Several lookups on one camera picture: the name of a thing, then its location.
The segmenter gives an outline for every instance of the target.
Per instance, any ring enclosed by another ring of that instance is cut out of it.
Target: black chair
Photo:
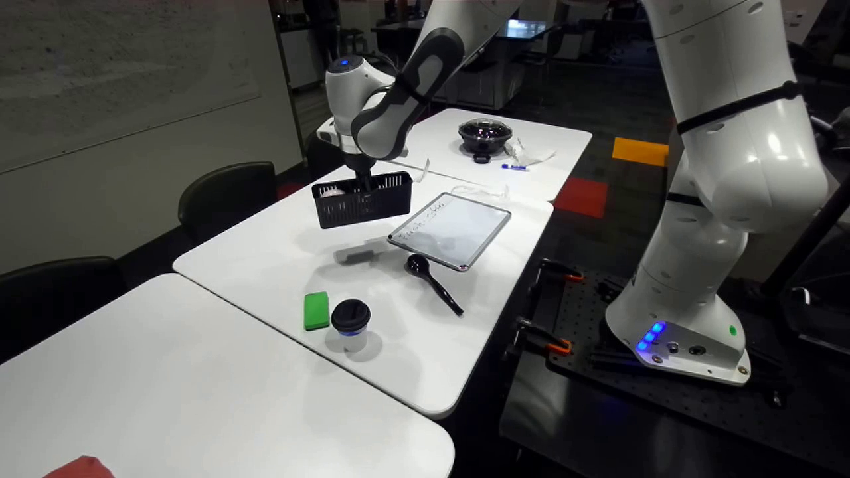
[[[182,225],[200,244],[272,203],[277,203],[272,163],[229,165],[190,183],[182,196]]]
[[[126,293],[111,258],[75,258],[0,276],[0,365]]]

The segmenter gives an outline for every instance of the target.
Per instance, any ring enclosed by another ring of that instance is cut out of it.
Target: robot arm
[[[650,370],[745,386],[745,327],[717,289],[749,233],[807,220],[827,196],[782,0],[646,0],[646,11],[686,151],[607,323]]]
[[[326,98],[344,151],[397,159],[427,100],[478,57],[519,6],[520,0],[434,0],[397,79],[365,58],[334,61],[326,71]]]

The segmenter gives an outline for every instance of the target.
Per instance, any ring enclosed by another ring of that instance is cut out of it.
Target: white table
[[[455,463],[438,426],[176,274],[0,366],[0,476],[81,454],[117,478],[398,478]]]
[[[332,177],[352,177],[352,172],[341,168],[322,180]],[[426,176],[415,183],[413,213],[442,191],[514,209],[511,223],[469,274],[434,266],[434,276],[465,308],[462,319],[422,278],[403,270],[402,250],[386,248],[387,253],[361,266],[334,260],[346,248],[386,244],[386,237],[409,216],[322,231],[309,187],[182,254],[176,270],[413,408],[443,416],[455,408],[552,208],[488,196],[482,187]],[[332,329],[304,329],[304,298],[322,289],[330,293],[332,306],[360,298],[373,308],[361,351],[344,351]]]
[[[457,136],[457,127],[470,119],[506,122],[514,130],[514,139],[519,139],[531,156],[552,156],[539,165],[530,165],[530,171],[502,171],[502,165],[515,163],[506,151],[492,156],[488,165],[476,165],[474,155],[459,148],[462,142]],[[469,108],[443,108],[413,127],[413,132],[407,136],[409,155],[398,156],[398,165],[409,165],[418,171],[427,168],[450,177],[483,183],[492,188],[511,188],[511,193],[552,203],[581,159],[589,139],[592,136],[584,130],[552,127]]]

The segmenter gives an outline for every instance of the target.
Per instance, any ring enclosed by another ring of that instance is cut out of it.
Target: red object
[[[565,187],[556,199],[556,209],[587,216],[587,219],[607,219],[607,205],[609,205],[609,183],[587,180],[587,177],[565,180]]]
[[[279,187],[279,188],[277,188],[277,199],[284,199],[284,196],[295,193],[301,187],[304,187],[304,183],[284,183],[284,187]]]
[[[565,285],[584,285],[587,278],[579,276],[579,274],[565,274],[563,281],[565,281]]]
[[[111,478],[111,472],[95,458],[77,458],[75,463],[57,468],[45,478]]]

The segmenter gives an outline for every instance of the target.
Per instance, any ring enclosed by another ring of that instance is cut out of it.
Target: green block
[[[304,298],[304,329],[326,329],[330,327],[330,301],[326,293],[313,293]]]

